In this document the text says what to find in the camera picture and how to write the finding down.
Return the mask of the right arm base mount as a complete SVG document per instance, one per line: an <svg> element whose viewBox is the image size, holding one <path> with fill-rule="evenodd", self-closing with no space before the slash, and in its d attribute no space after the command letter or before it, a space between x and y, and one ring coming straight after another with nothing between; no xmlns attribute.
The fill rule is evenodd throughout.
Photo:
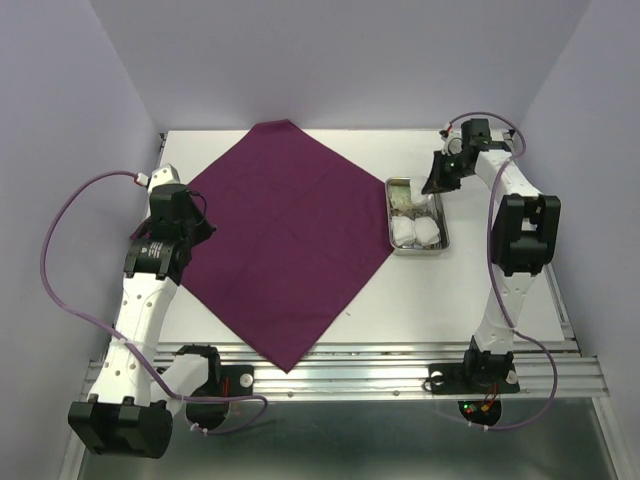
<svg viewBox="0 0 640 480"><path fill-rule="evenodd" d="M430 364L422 388L435 396L457 396L462 419L486 429L497 427L501 419L500 396L520 392L514 369L474 377L465 372L462 363Z"/></svg>

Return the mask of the stainless steel tray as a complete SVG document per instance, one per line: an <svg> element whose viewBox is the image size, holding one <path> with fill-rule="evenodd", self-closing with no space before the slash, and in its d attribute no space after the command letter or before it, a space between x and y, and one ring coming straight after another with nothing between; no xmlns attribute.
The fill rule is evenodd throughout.
<svg viewBox="0 0 640 480"><path fill-rule="evenodd" d="M446 217L444 213L444 206L439 194L429 194L429 200L426 205L420 207L412 206L407 210L396 210L391 207L389 201L389 187L392 185L408 186L412 178L404 177L391 177L385 181L385 197L386 197L386 213L387 213L387 225L388 225L388 237L389 243L396 255L437 255L446 250L449 247L450 239L448 233L448 227ZM413 221L416 218L429 216L433 218L440 229L440 242L431 246L421 246L416 242L413 245L405 247L397 247L393 243L391 234L391 219L393 216L405 216Z"/></svg>

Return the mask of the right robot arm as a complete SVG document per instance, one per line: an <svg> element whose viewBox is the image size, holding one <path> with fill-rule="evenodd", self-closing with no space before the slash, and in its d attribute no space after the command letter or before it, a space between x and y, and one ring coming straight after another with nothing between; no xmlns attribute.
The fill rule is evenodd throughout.
<svg viewBox="0 0 640 480"><path fill-rule="evenodd" d="M513 344L526 294L555 253L561 202L535 188L516 164L514 151L491 135L492 114L470 112L456 117L461 130L446 124L422 192L449 193L462 179L480 178L490 191L486 259L491 290L483 318L459 363L428 367L426 390L436 395L480 394L519 390Z"/></svg>

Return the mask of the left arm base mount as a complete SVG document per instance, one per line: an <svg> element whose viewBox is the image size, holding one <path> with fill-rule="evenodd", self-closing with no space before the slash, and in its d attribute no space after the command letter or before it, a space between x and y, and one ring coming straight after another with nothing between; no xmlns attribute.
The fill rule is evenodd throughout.
<svg viewBox="0 0 640 480"><path fill-rule="evenodd" d="M249 364L221 367L218 382L207 381L198 387L193 396L236 398L253 394L254 367ZM253 411L249 401L224 404L187 404L183 411L189 423L195 423L202 429L230 430L239 427L248 420Z"/></svg>

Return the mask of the white gauze pad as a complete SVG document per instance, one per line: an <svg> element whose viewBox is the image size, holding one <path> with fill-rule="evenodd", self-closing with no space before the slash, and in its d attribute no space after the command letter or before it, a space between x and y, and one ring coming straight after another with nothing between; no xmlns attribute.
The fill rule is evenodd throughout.
<svg viewBox="0 0 640 480"><path fill-rule="evenodd" d="M424 216L414 220L416 242L421 246L431 246L440 242L440 229L436 221Z"/></svg>
<svg viewBox="0 0 640 480"><path fill-rule="evenodd" d="M426 205L429 200L429 194L422 192L426 181L417 178L412 178L409 182L410 200L414 207L420 207Z"/></svg>
<svg viewBox="0 0 640 480"><path fill-rule="evenodd" d="M397 247L413 245L415 242L414 221L405 216L393 216L391 219L391 234L393 243Z"/></svg>

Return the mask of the packaged gauze bag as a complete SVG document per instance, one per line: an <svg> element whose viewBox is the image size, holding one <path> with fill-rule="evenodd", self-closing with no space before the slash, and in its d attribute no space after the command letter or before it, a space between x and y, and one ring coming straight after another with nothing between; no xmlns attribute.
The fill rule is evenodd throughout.
<svg viewBox="0 0 640 480"><path fill-rule="evenodd" d="M392 185L389 187L389 201L396 210L407 210L413 206L411 190L408 186Z"/></svg>

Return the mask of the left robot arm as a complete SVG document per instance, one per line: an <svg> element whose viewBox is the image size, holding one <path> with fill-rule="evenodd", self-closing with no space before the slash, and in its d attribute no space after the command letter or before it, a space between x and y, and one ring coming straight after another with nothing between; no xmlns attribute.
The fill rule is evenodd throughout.
<svg viewBox="0 0 640 480"><path fill-rule="evenodd" d="M101 372L68 423L96 455L157 459L167 450L173 418L187 397L222 382L216 348L187 345L164 372L152 368L168 308L194 246L214 232L187 186L152 188L148 231L125 258L122 305Z"/></svg>

